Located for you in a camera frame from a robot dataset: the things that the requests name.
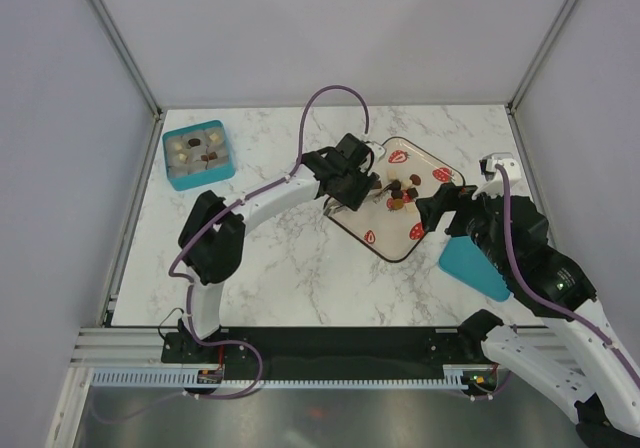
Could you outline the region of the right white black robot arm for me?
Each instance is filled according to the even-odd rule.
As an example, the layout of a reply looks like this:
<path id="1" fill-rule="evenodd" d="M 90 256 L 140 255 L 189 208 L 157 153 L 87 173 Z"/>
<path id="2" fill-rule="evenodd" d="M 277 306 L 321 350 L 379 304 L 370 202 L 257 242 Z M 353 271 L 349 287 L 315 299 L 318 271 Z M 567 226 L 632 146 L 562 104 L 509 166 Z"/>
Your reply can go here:
<path id="1" fill-rule="evenodd" d="M 586 274 L 549 245 L 548 221 L 534 203 L 444 183 L 416 206 L 425 232 L 452 213 L 446 234 L 470 238 L 514 298 L 563 342 L 579 370 L 527 345 L 487 310 L 460 325 L 460 356 L 473 363 L 486 357 L 521 378 L 570 419 L 586 446 L 638 446 L 639 368 L 620 346 Z"/>

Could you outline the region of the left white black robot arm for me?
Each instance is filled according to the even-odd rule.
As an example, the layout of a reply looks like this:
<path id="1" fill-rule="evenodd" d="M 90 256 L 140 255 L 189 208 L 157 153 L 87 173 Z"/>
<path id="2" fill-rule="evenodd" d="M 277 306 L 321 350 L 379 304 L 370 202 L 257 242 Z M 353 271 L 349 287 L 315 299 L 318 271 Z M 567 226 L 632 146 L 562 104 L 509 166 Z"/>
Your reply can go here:
<path id="1" fill-rule="evenodd" d="M 245 238 L 262 223 L 318 198 L 356 211 L 379 176 L 373 166 L 385 148 L 345 135 L 334 147 L 297 157 L 291 170 L 228 203 L 212 191 L 196 202 L 180 233 L 181 248 L 169 275 L 188 281 L 183 323 L 189 330 L 184 351 L 197 362 L 213 359 L 219 348 L 220 303 L 225 282 L 243 259 Z"/>

